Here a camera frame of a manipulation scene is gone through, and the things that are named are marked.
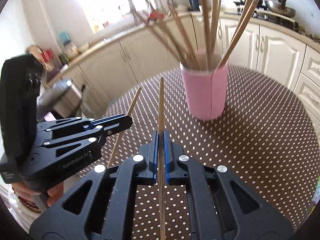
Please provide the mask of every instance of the brown tablecloth with white dots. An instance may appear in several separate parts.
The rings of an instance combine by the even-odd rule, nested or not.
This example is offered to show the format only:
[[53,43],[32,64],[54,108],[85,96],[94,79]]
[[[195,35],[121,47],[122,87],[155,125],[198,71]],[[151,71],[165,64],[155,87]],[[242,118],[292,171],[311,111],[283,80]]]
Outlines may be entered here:
[[[230,66],[225,109],[209,122],[188,111],[180,70],[164,77],[164,122],[172,142],[203,165],[226,165],[253,190],[291,221],[295,229],[307,219],[317,177],[317,138],[299,99],[276,81],[248,69]],[[120,165],[150,143],[158,124],[159,76],[140,84],[142,90],[132,113],[133,125],[125,131],[112,165]],[[126,113],[136,87],[111,105],[106,116]],[[107,164],[116,136],[107,138],[103,157]],[[189,239],[189,218],[185,187],[165,186],[166,236]],[[158,186],[137,190],[133,239],[159,239]]]

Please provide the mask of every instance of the chopstick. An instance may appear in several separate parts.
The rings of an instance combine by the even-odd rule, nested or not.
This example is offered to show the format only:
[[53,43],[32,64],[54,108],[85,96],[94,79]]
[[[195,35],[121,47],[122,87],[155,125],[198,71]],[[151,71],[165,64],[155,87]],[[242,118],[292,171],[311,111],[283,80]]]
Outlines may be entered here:
[[245,14],[243,21],[240,23],[238,30],[236,31],[235,35],[233,36],[233,39],[231,40],[231,43],[229,45],[229,48],[223,58],[220,60],[219,64],[217,65],[217,68],[225,65],[227,63],[227,60],[229,59],[233,49],[237,45],[239,39],[241,38],[242,33],[244,32],[244,29],[246,28],[248,22],[250,21],[252,14],[254,10],[256,9],[256,6],[258,4],[259,0],[253,0],[247,13]]
[[[127,115],[128,115],[128,116],[131,115],[131,113],[132,113],[132,111],[133,111],[133,108],[134,108],[134,106],[136,105],[136,102],[137,102],[137,100],[138,100],[140,91],[141,91],[141,87],[138,87],[138,90],[137,90],[136,94],[134,95],[133,100],[132,100],[132,102],[131,102],[131,104],[130,104],[130,106],[129,106],[129,109],[128,109],[128,112],[127,112]],[[123,133],[124,133],[124,131],[118,133],[118,136],[117,136],[115,145],[113,146],[113,149],[112,149],[112,152],[111,152],[111,155],[110,155],[110,158],[109,158],[109,162],[108,162],[107,168],[109,168],[109,166],[110,166],[110,164],[111,164],[113,154],[114,154],[115,152],[117,152],[117,150],[118,150],[119,142],[120,142],[120,140],[121,140],[121,138],[122,138],[122,136],[123,136]]]
[[178,26],[178,28],[180,30],[180,33],[181,33],[181,35],[182,35],[182,37],[183,37],[183,39],[185,41],[186,46],[188,47],[189,54],[191,55],[192,64],[195,66],[195,68],[197,70],[200,70],[200,66],[199,66],[199,63],[198,63],[198,61],[196,59],[196,54],[195,54],[194,49],[192,48],[192,44],[190,42],[190,39],[188,38],[187,31],[184,28],[184,26],[183,26],[183,24],[182,24],[182,22],[181,22],[181,20],[180,20],[180,18],[178,16],[178,13],[177,13],[177,11],[175,9],[173,9],[173,18],[174,18],[174,20],[175,20],[175,22],[176,22],[176,24],[177,24],[177,26]]
[[217,34],[217,29],[215,28],[216,22],[218,22],[217,19],[219,19],[219,16],[217,14],[218,11],[216,10],[217,4],[218,4],[218,0],[212,0],[211,26],[210,26],[211,46],[212,46],[212,44],[215,43],[216,34]]
[[185,55],[188,55],[188,53],[175,39],[171,31],[167,28],[167,25],[162,20],[155,21],[154,24],[157,25],[171,39],[173,45],[176,47],[176,50],[180,58],[182,59],[181,62],[183,63],[183,65],[186,66]]
[[144,24],[146,28],[149,28],[150,31],[153,33],[154,36],[156,36],[158,38],[158,40],[162,43],[162,45],[173,55],[173,57],[177,60],[177,61],[181,61],[182,59],[180,59],[178,57],[178,55],[174,52],[174,50],[170,47],[170,45],[167,43],[167,41],[164,40],[164,38],[157,33],[154,29],[152,25],[149,25],[148,22],[143,19],[143,17],[135,10],[131,10],[132,13],[134,13]]
[[209,12],[208,12],[208,6],[207,6],[207,0],[201,0],[202,4],[202,14],[203,14],[203,20],[204,20],[204,36],[205,36],[205,44],[206,44],[206,69],[209,69],[209,64],[211,62],[211,42],[210,42],[210,27],[209,27]]
[[159,150],[158,150],[158,185],[159,185],[159,212],[160,212],[160,239],[165,240],[165,205],[164,205],[164,79],[160,77],[159,89],[159,116],[158,116],[158,133],[159,133]]
[[233,34],[232,39],[233,39],[234,36],[236,35],[236,32],[237,32],[237,30],[239,29],[240,24],[242,23],[242,20],[244,19],[244,16],[246,15],[246,13],[247,13],[247,11],[248,11],[248,9],[249,9],[252,1],[253,1],[253,0],[245,0],[244,8],[243,8],[243,10],[242,10],[242,14],[241,14],[241,16],[240,16],[240,20],[239,20],[239,22],[238,22],[238,25],[237,25],[237,27],[236,27],[236,31],[235,31],[235,33]]
[[212,59],[213,59],[213,55],[214,55],[214,49],[215,49],[215,46],[216,46],[216,38],[217,38],[217,28],[218,28],[218,23],[219,23],[219,16],[220,16],[220,8],[221,8],[221,0],[219,0],[218,2],[218,8],[217,8],[217,18],[216,18],[216,22],[214,23],[214,36],[212,38],[212,55],[211,55],[211,63],[212,63]]

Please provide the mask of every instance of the silver screw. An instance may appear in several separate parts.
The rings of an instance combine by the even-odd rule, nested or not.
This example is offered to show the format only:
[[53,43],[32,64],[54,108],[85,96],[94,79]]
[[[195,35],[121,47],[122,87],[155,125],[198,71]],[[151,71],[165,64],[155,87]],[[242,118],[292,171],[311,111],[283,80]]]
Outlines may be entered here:
[[141,154],[137,154],[133,157],[135,162],[141,162],[143,160],[143,156]]
[[96,140],[97,140],[97,138],[95,138],[95,137],[89,138],[89,142],[95,142]]
[[101,173],[101,172],[104,172],[105,169],[106,169],[106,167],[104,165],[99,164],[99,165],[95,166],[94,171],[96,173]]
[[179,161],[181,161],[181,162],[186,162],[188,160],[189,160],[189,156],[187,156],[187,155],[180,155],[179,156]]
[[217,171],[222,172],[222,173],[226,172],[227,170],[228,170],[228,168],[224,165],[219,165],[217,168]]

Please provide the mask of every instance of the kitchen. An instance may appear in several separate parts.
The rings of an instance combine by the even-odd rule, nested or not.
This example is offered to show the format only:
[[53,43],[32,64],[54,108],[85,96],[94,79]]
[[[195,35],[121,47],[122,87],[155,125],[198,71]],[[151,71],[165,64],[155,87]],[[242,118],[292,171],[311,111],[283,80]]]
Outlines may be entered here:
[[[169,10],[167,1],[151,0],[155,7],[163,7],[165,11]],[[187,11],[189,0],[173,1],[180,10],[193,48],[204,48],[203,17],[196,0],[192,0],[194,8],[191,12]],[[217,41],[221,52],[226,51],[239,19],[238,11],[241,12],[241,8],[235,6],[235,1],[240,2],[222,0]],[[68,34],[67,40],[71,40],[78,49],[87,43],[90,46],[82,54],[71,57],[68,68],[64,67],[60,76],[73,78],[79,87],[87,85],[86,104],[90,107],[92,117],[102,116],[109,105],[137,83],[178,66],[178,62],[149,31],[136,26],[132,15],[123,17],[121,25],[110,21],[105,24],[106,27],[103,22],[96,28],[95,24],[89,23],[77,0],[21,0],[20,3],[27,23],[24,30],[28,29],[30,33],[25,47],[37,44],[59,55],[65,49],[59,36],[63,32]],[[283,6],[294,8],[295,17],[274,18],[270,13],[263,13],[265,8],[257,10],[256,17],[250,20],[232,53],[230,63],[264,73],[296,93],[319,136],[320,46],[317,44],[319,37],[316,36],[320,33],[319,8],[314,0],[287,0]],[[182,41],[170,21],[168,26],[176,33],[177,40]],[[60,76],[53,78],[48,85],[52,85]]]

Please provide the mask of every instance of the white cabinet door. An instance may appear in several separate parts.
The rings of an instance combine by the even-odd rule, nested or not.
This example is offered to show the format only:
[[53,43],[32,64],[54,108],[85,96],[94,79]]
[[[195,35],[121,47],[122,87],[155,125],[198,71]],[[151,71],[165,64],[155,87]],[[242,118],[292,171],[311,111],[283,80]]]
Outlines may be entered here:
[[307,46],[301,72],[320,87],[320,53]]
[[106,106],[137,84],[118,41],[79,64]]
[[295,38],[260,26],[260,52],[257,71],[294,90],[302,68],[306,44]]
[[[193,26],[194,26],[195,33],[196,33],[196,41],[197,41],[198,50],[206,49],[205,39],[204,39],[203,17],[202,16],[192,16],[192,21],[193,21]],[[222,31],[221,31],[220,20],[218,22],[216,45],[215,45],[214,51],[215,51],[216,54],[222,54],[223,53]]]
[[138,83],[171,69],[167,50],[148,29],[121,38],[120,44]]
[[[238,21],[220,19],[223,51],[226,52],[236,31]],[[240,40],[232,51],[228,63],[252,70],[257,69],[259,53],[259,25],[248,24]]]
[[103,103],[97,92],[94,90],[81,68],[75,67],[68,72],[66,78],[72,78],[76,85],[81,89],[85,85],[86,89],[83,95],[83,103],[81,110],[88,118],[93,117],[99,119],[106,112],[107,106]]
[[299,97],[303,106],[320,120],[320,87],[300,74],[294,93]]

